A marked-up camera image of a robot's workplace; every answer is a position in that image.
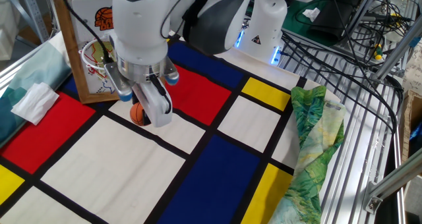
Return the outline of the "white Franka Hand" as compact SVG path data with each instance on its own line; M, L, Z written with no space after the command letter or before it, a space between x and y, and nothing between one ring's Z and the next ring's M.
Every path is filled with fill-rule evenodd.
M140 102L146 114L142 116L142 125L152 123L154 127L162 127L171 122L172 101L169 93L162 82L157 79L156 86L153 82L134 84L132 90L135 96L132 98L133 105Z

